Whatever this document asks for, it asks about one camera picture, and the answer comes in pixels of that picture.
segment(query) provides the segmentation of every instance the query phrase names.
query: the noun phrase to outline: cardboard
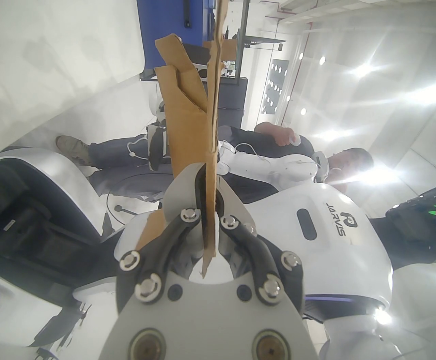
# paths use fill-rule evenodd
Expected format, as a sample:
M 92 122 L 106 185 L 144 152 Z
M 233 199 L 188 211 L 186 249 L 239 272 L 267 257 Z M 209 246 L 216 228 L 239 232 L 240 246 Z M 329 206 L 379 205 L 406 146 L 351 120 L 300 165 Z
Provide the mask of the cardboard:
M 171 34 L 155 41 L 166 66 L 155 68 L 165 101 L 168 144 L 174 177 L 189 164 L 206 163 L 206 217 L 202 275 L 206 275 L 215 256 L 215 194 L 218 148 L 218 87 L 222 69 L 220 60 L 222 27 L 228 0 L 217 3 L 214 41 L 208 62 L 208 94 L 189 60 L 180 38 Z M 159 236 L 166 225 L 162 210 L 150 215 L 136 249 Z
M 203 47 L 210 49 L 212 47 L 212 42 L 211 41 L 204 41 Z M 237 48 L 238 48 L 238 40 L 236 40 L 236 39 L 224 39 L 222 42 L 221 60 L 222 61 L 235 61 Z

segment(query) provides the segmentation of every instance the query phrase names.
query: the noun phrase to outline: jarvis logo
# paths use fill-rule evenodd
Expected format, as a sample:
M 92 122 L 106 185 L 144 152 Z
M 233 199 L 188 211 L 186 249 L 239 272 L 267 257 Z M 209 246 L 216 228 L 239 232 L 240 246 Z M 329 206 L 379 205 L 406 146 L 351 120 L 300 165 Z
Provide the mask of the jarvis logo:
M 330 211 L 330 214 L 333 216 L 334 223 L 336 225 L 336 230 L 339 236 L 346 236 L 344 226 L 342 225 L 341 219 L 336 211 L 336 209 L 332 206 L 327 204 L 327 208 Z M 345 225 L 349 227 L 357 227 L 356 219 L 353 215 L 349 213 L 341 213 L 341 216 L 343 216 L 345 219 L 343 219 L 343 222 Z
M 349 213 L 341 213 L 341 216 L 345 217 L 345 219 L 343 219 L 345 225 L 349 227 L 357 227 L 357 222 L 353 215 Z

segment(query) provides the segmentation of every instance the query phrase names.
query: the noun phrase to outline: dark shirt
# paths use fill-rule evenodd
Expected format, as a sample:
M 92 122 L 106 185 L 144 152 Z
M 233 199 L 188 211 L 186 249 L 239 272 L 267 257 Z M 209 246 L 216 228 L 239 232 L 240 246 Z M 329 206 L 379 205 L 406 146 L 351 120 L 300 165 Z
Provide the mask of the dark shirt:
M 259 134 L 254 131 L 246 131 L 232 127 L 232 138 L 229 142 L 233 147 L 242 143 L 250 144 L 257 155 L 267 158 L 281 158 L 282 156 L 291 154 L 311 157 L 315 152 L 312 144 L 304 136 L 300 137 L 301 144 L 299 146 L 279 146 L 271 135 Z M 237 150 L 247 154 L 254 154 L 251 147 L 247 145 L 240 145 Z M 244 178 L 234 174 L 224 175 L 223 178 L 244 204 L 264 199 L 278 192 L 274 186 L 266 182 Z

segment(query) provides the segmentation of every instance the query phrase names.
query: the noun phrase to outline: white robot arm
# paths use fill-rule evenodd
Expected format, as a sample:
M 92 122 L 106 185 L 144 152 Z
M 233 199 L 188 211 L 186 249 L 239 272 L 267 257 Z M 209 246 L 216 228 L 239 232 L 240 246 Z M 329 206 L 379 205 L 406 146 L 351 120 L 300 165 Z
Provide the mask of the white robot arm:
M 302 182 L 313 182 L 319 167 L 313 159 L 304 155 L 266 158 L 239 152 L 226 141 L 219 142 L 218 153 L 218 175 L 231 173 L 267 182 L 278 191 Z

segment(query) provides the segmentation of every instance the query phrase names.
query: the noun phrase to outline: man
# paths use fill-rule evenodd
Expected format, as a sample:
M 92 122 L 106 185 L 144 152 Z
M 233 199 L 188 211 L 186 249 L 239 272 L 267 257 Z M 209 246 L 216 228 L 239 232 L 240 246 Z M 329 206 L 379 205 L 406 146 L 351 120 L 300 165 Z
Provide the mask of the man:
M 65 156 L 79 165 L 100 169 L 89 177 L 99 195 L 111 193 L 157 201 L 173 180 L 171 165 L 161 164 L 157 172 L 151 171 L 147 165 L 147 141 L 140 140 L 143 137 L 144 135 L 139 135 L 136 138 L 87 145 L 70 136 L 59 136 L 56 145 Z M 228 141 L 234 147 L 238 145 L 239 151 L 253 154 L 254 150 L 257 155 L 269 158 L 290 154 L 311 157 L 314 154 L 312 144 L 304 136 L 300 136 L 301 143 L 294 146 L 291 142 L 295 142 L 296 136 L 292 129 L 268 122 L 258 124 L 254 131 L 222 126 L 218 128 L 218 138 Z M 129 152 L 134 152 L 140 158 L 130 156 Z M 371 155 L 360 148 L 342 151 L 331 156 L 328 161 L 332 171 L 327 182 L 334 182 L 340 191 L 346 189 L 345 184 L 340 184 L 341 180 L 373 166 Z M 243 203 L 258 201 L 277 192 L 270 184 L 234 174 L 227 174 L 224 179 Z

